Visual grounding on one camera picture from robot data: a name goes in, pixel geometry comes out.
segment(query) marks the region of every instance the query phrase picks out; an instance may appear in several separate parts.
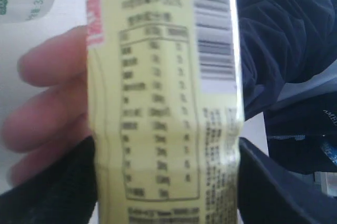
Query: red label patch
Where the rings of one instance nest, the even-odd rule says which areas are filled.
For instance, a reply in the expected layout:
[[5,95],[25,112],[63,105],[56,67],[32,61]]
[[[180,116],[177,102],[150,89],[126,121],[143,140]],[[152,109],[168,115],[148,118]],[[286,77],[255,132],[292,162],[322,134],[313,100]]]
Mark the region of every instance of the red label patch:
[[101,0],[88,0],[87,4],[88,19],[88,46],[99,45],[104,42],[104,31],[102,23]]

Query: barcode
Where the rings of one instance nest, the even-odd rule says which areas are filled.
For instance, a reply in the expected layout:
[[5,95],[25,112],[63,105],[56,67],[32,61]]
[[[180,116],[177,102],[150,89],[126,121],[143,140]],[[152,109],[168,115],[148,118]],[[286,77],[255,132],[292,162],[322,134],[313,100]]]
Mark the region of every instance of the barcode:
[[193,0],[199,68],[205,92],[236,92],[230,0]]

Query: jacket sleeve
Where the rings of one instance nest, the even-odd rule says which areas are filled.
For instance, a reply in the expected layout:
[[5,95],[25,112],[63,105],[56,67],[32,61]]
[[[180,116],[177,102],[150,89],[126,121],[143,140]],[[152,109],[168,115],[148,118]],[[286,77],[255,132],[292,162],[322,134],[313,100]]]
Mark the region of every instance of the jacket sleeve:
[[333,29],[332,2],[237,0],[246,119],[274,104],[285,83],[329,66],[317,55]]

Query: hand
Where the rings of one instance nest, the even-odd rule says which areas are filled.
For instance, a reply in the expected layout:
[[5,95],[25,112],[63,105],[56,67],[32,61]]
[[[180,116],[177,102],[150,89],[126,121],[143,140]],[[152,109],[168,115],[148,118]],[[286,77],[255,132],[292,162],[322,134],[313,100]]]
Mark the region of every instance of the hand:
[[86,28],[77,27],[19,60],[23,81],[49,89],[4,122],[4,144],[12,151],[28,153],[11,168],[13,185],[43,171],[91,134],[87,127],[86,57]]

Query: yellow bottle label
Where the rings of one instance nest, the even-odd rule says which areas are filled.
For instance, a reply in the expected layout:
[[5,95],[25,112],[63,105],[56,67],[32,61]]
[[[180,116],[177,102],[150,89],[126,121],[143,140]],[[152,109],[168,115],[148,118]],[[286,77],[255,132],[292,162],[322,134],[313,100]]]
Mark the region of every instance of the yellow bottle label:
[[87,0],[101,224],[236,223],[235,0]]

